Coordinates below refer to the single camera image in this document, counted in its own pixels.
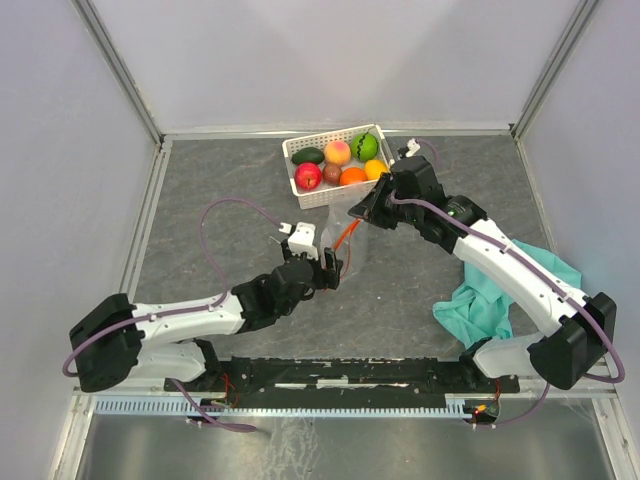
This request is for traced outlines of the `toy orange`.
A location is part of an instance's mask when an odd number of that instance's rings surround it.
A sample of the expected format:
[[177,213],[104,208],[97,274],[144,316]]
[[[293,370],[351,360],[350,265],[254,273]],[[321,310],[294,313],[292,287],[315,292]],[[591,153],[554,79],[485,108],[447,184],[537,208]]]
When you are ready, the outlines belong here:
[[342,171],[339,179],[339,185],[347,186],[366,182],[367,180],[368,176],[363,169],[358,167],[350,167]]

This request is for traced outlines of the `yellow toy lemon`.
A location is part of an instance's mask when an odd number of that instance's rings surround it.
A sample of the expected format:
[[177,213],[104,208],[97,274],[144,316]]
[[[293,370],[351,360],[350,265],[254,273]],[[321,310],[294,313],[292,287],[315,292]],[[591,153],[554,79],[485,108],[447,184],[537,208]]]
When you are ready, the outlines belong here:
[[382,160],[371,159],[364,164],[364,172],[369,181],[377,181],[383,174],[389,172],[389,167]]

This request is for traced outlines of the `green toy watermelon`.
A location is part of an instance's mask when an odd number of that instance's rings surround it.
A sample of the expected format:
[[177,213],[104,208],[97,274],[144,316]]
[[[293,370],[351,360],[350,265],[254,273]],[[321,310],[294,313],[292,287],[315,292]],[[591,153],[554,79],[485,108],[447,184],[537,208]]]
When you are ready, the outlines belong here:
[[352,156],[356,160],[367,162],[376,157],[379,149],[379,141],[371,133],[361,133],[352,139],[350,148]]

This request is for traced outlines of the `red toy apple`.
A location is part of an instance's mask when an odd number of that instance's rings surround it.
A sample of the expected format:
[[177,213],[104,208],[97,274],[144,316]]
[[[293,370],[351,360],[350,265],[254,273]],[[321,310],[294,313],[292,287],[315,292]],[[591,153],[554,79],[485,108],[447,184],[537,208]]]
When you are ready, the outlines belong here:
[[299,189],[311,191],[322,183],[323,173],[317,164],[305,162],[297,166],[294,181]]

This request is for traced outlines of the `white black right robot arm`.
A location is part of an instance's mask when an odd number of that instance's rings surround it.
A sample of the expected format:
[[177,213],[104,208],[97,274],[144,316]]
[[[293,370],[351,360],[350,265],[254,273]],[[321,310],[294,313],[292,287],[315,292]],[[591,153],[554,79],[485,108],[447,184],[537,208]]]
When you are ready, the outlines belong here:
[[396,161],[348,213],[381,229],[414,227],[487,275],[534,322],[534,334],[475,342],[458,368],[467,389],[481,391],[495,378],[515,375],[538,376],[569,390],[612,353],[615,302],[603,292],[588,296],[542,267],[476,203],[446,194],[424,157]]

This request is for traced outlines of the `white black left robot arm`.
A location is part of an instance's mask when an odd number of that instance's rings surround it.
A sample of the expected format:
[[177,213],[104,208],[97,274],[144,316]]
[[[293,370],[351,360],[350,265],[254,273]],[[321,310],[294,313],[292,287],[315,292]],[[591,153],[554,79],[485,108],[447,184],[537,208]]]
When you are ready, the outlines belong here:
[[85,393],[126,381],[176,379],[209,390],[221,366],[206,337],[236,335],[270,327],[318,290],[335,290],[343,261],[325,248],[322,259],[282,247],[284,262],[269,274],[219,296],[174,304],[133,304],[112,294],[69,332],[72,346],[64,375]]

